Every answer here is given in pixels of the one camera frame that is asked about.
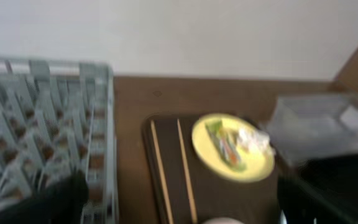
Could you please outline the white tissue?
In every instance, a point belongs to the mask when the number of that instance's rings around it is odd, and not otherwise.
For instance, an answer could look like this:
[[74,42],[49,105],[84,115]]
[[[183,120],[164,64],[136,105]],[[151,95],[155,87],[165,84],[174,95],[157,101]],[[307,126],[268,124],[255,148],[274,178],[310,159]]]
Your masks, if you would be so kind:
[[270,136],[257,129],[238,130],[237,144],[251,153],[274,156],[275,149],[270,145]]

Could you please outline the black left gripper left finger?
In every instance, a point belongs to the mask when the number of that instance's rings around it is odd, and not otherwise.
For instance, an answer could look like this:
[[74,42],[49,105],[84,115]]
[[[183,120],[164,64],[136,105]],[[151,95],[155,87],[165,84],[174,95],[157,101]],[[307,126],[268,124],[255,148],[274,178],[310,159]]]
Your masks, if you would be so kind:
[[89,188],[81,171],[73,173],[0,212],[0,224],[79,223]]

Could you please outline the left wooden chopstick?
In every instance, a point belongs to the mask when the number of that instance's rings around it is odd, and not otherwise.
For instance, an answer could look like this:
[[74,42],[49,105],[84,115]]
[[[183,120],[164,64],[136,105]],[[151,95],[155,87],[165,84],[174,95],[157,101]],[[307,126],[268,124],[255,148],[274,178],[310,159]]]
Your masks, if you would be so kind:
[[174,224],[172,208],[170,205],[169,193],[168,193],[168,188],[167,188],[167,183],[166,183],[166,178],[165,178],[165,171],[163,168],[163,162],[162,162],[162,158],[160,155],[160,147],[159,147],[159,143],[158,143],[157,131],[155,128],[154,120],[152,120],[150,122],[150,128],[151,128],[151,132],[152,132],[152,139],[153,139],[153,144],[154,144],[154,148],[155,148],[155,156],[157,159],[158,172],[160,175],[160,183],[161,183],[161,187],[162,187],[163,199],[164,199],[164,204],[165,204],[165,208],[166,208],[168,223]]

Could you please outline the right wooden chopstick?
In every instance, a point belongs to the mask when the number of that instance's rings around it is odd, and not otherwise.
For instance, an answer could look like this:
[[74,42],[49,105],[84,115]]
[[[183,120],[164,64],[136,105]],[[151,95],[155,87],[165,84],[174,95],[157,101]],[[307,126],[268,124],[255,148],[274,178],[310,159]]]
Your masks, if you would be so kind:
[[183,132],[181,129],[181,124],[180,124],[179,119],[177,119],[177,128],[178,128],[178,136],[179,136],[180,149],[181,149],[181,159],[182,159],[183,170],[184,170],[184,174],[185,174],[186,190],[188,193],[188,202],[189,202],[189,206],[190,206],[191,223],[197,224],[198,216],[197,216],[197,212],[196,212],[195,199],[194,199],[194,194],[193,194],[193,189],[192,189],[192,184],[191,184],[190,171],[188,168],[186,148],[185,148],[185,143],[183,140]]

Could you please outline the dark brown serving tray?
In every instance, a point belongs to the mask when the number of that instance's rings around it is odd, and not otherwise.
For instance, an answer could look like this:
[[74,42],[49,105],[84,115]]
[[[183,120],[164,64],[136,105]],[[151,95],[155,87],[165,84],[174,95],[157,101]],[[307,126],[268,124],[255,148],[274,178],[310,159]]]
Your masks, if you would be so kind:
[[198,223],[219,217],[233,218],[242,223],[279,223],[281,210],[278,205],[277,184],[280,164],[276,163],[273,172],[257,182],[235,182],[220,177],[198,158],[192,145],[191,130],[199,118],[198,114],[181,116],[158,114],[149,116],[142,123],[142,137],[152,177],[159,222],[168,223],[168,218],[150,128],[152,120],[157,131],[174,223],[191,223],[177,128],[177,119],[179,119]]

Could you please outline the colourful snack wrapper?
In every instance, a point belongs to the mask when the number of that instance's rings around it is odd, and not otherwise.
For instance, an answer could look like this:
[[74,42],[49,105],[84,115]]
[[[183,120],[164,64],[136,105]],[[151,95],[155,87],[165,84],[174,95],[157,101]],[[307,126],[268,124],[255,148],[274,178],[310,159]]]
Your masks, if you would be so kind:
[[236,132],[225,128],[221,119],[207,122],[205,128],[225,165],[236,172],[245,170],[246,164],[237,150]]

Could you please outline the wooden chopstick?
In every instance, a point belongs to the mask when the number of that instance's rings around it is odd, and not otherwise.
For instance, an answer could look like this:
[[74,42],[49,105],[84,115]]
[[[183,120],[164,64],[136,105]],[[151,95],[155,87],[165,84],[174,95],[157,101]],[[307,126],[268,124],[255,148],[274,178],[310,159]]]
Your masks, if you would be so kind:
[[190,206],[191,223],[197,224],[198,216],[197,216],[197,212],[196,212],[195,199],[194,199],[194,194],[193,194],[193,189],[192,189],[192,184],[191,184],[190,171],[188,168],[186,148],[185,148],[185,143],[183,140],[183,132],[181,129],[181,124],[180,124],[179,119],[177,119],[177,128],[178,128],[178,136],[179,136],[180,149],[181,149],[181,159],[182,159],[183,170],[184,170],[184,174],[185,174],[186,190],[188,193],[188,202],[189,202],[189,206]]
[[164,199],[164,204],[165,204],[165,208],[166,208],[168,223],[174,224],[172,208],[170,205],[169,193],[168,193],[168,188],[167,188],[167,183],[166,183],[166,178],[165,178],[165,171],[163,168],[163,162],[162,162],[162,158],[160,155],[160,147],[159,147],[159,143],[158,143],[157,131],[155,128],[154,120],[152,120],[150,122],[150,128],[151,128],[151,132],[152,132],[152,139],[153,139],[153,144],[154,144],[154,148],[155,148],[155,156],[157,159],[158,172],[160,175],[160,183],[161,183],[161,187],[162,187],[163,199]]

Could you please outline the clear plastic waste bin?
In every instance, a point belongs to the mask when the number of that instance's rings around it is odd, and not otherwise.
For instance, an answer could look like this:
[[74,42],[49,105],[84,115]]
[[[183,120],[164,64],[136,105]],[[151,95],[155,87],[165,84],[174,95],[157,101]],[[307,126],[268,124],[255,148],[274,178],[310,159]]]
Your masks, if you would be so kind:
[[358,154],[358,95],[280,96],[262,128],[289,166]]

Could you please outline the grey plastic dish rack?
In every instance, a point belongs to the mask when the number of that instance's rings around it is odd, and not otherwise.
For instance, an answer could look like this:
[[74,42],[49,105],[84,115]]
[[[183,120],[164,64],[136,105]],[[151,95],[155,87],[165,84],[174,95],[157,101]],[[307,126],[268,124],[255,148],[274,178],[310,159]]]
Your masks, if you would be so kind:
[[117,223],[114,79],[103,63],[0,57],[0,212],[85,175],[79,223]]

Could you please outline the pink white bowl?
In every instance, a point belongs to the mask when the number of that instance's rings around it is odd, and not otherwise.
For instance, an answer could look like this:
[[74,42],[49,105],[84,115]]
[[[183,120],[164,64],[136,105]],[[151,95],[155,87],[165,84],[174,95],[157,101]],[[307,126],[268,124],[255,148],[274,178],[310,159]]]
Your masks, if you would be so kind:
[[233,218],[219,217],[219,218],[212,218],[206,220],[202,224],[243,224],[243,223]]

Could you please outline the yellow round plate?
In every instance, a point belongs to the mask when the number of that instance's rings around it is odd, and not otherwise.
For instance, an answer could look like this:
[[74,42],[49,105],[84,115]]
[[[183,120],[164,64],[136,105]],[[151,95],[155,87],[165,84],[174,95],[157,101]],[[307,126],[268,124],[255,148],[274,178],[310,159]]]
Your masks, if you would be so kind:
[[257,182],[267,178],[275,167],[270,136],[237,116],[202,116],[192,127],[191,141],[206,167],[227,180]]

